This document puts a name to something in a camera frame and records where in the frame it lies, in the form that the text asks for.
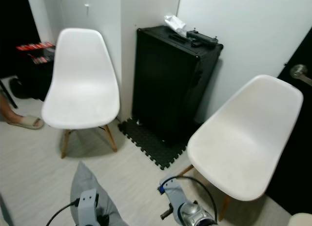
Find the person's foot in beige sandal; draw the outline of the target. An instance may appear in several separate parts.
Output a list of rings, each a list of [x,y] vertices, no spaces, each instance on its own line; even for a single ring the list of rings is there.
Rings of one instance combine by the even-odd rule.
[[[2,92],[0,92],[0,114],[2,114],[4,121],[9,125],[20,126],[32,130],[41,129],[45,125],[44,121],[36,116],[22,116],[16,114],[12,110],[9,101],[7,101],[6,97]]]

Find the black door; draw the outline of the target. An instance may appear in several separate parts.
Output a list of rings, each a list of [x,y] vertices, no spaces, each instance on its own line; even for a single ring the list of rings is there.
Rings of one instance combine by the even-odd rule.
[[[290,69],[303,64],[312,79],[312,33],[294,52],[278,78],[298,88],[303,104],[292,134],[281,155],[267,194],[288,213],[312,213],[312,86],[290,76]]]

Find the white pillow with coloured dots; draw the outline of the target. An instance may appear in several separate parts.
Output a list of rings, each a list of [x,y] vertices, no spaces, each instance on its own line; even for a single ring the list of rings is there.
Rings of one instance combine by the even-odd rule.
[[[94,173],[83,162],[79,162],[75,175],[72,179],[70,190],[70,211],[76,226],[78,221],[77,206],[80,195],[82,192],[92,188],[96,188],[99,195],[97,203],[97,219],[100,225],[103,224],[103,220],[105,220],[105,218],[107,218],[111,213],[113,214],[112,217],[114,219],[123,220],[118,208],[105,189],[100,185],[100,183],[98,183]]]

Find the black foam floor mat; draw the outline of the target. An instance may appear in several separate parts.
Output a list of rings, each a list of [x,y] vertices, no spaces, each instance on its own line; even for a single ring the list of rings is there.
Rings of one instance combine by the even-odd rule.
[[[189,130],[180,139],[168,142],[132,118],[119,123],[118,129],[162,170],[169,168],[183,154],[194,132]]]

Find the large black equipment case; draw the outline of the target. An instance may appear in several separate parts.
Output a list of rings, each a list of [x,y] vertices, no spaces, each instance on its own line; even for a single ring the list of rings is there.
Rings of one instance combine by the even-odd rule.
[[[132,115],[159,138],[191,130],[223,45],[193,46],[161,25],[136,30]]]

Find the white plastic shell chair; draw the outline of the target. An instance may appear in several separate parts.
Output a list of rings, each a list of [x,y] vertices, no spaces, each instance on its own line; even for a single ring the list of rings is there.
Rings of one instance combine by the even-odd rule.
[[[254,201],[267,190],[303,105],[302,92],[259,75],[234,93],[190,137],[189,169],[230,199]]]
[[[120,94],[111,57],[100,32],[67,28],[60,32],[51,85],[41,117],[47,125],[62,129],[61,158],[66,157],[72,132],[100,128],[117,145],[109,124],[120,110]]]

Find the crumpled white plastic bag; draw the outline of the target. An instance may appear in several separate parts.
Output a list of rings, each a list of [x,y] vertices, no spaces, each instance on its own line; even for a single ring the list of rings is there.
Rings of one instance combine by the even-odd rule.
[[[179,36],[187,38],[186,23],[174,15],[165,15],[164,21],[167,27],[172,29]]]

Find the red and black box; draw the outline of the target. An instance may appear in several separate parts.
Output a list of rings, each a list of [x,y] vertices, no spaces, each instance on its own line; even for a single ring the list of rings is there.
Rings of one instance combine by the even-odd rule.
[[[50,63],[55,58],[56,46],[48,41],[18,45],[15,48],[18,56],[26,63]]]

